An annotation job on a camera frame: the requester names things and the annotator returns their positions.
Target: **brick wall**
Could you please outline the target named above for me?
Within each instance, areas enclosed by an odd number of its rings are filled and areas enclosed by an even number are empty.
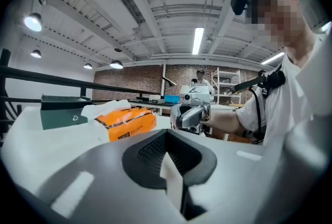
[[[166,95],[178,95],[181,85],[190,85],[192,78],[196,78],[196,71],[200,68],[205,71],[205,78],[211,83],[211,72],[217,70],[217,66],[200,66],[200,65],[167,65],[166,78],[169,78],[178,85],[175,87],[166,86]],[[220,71],[236,72],[238,69],[219,66]],[[257,76],[257,72],[249,70],[240,70],[241,82],[248,81]],[[162,66],[135,66],[125,67],[121,70],[104,70],[95,73],[94,82],[124,87],[132,89],[140,89],[146,91],[160,92],[161,90],[161,76]],[[136,93],[122,93],[113,91],[94,90],[92,98],[94,100],[113,100],[113,99],[128,99],[138,96]],[[245,103],[250,99],[252,94],[248,91],[241,93],[241,103]],[[226,97],[220,98],[221,104],[228,104],[229,99]],[[239,103],[237,98],[232,98],[233,103]]]
[[[95,72],[94,82],[129,89],[139,89],[160,93],[162,66],[146,65],[124,67]],[[93,90],[93,100],[135,99],[137,93]]]

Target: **person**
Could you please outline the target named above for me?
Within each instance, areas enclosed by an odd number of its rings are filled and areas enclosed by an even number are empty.
[[[261,126],[266,125],[263,145],[312,116],[296,75],[319,48],[322,40],[310,30],[297,3],[297,0],[248,0],[247,4],[245,18],[256,26],[258,36],[268,36],[269,41],[283,46],[286,53],[280,69],[285,75],[285,84],[273,89],[267,98],[263,97],[261,88],[255,91],[259,101]],[[225,133],[257,131],[255,98],[252,96],[236,112],[212,110],[210,114],[205,113],[202,120]]]
[[[197,70],[196,72],[196,77],[197,77],[197,82],[191,82],[191,87],[203,87],[203,86],[208,86],[209,87],[209,91],[210,91],[210,95],[213,96],[214,95],[214,88],[210,85],[210,83],[204,79],[204,70],[200,69]]]

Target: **white wall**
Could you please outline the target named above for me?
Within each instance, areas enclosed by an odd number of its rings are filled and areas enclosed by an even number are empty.
[[[59,77],[93,82],[94,70],[83,68],[84,60],[78,56],[52,46],[41,48],[41,59],[31,56],[36,46],[24,40],[20,41],[17,54],[11,57],[9,65],[17,69],[38,72]],[[40,99],[44,95],[79,96],[80,88],[66,87],[18,79],[7,79],[8,96],[26,99]],[[92,97],[92,90],[87,89],[87,97]]]

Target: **black railing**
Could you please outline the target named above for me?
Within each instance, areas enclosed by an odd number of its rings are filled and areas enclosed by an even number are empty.
[[[65,77],[58,77],[52,75],[46,75],[36,72],[29,72],[25,70],[20,70],[16,68],[8,67],[8,62],[10,58],[10,51],[7,49],[2,50],[0,57],[0,136],[3,137],[3,133],[8,131],[8,125],[13,124],[15,116],[17,117],[22,112],[22,106],[17,105],[17,110],[12,105],[12,102],[18,103],[40,103],[39,99],[19,99],[9,97],[5,90],[6,78],[21,79],[26,81],[41,82],[53,85],[61,85],[68,87],[77,87],[80,88],[79,96],[86,96],[87,89],[98,89],[98,90],[107,90],[107,91],[117,91],[117,92],[130,92],[137,93],[140,96],[143,94],[159,94],[152,91],[144,91],[137,89],[128,89],[121,87],[114,87],[109,85],[103,85],[98,83],[91,83],[87,81],[81,81],[76,79],[70,79]],[[110,100],[92,100],[92,102],[106,102]],[[6,102],[9,103],[14,114],[9,111],[9,108],[6,105]],[[6,115],[6,111],[12,117],[13,120],[9,120]]]

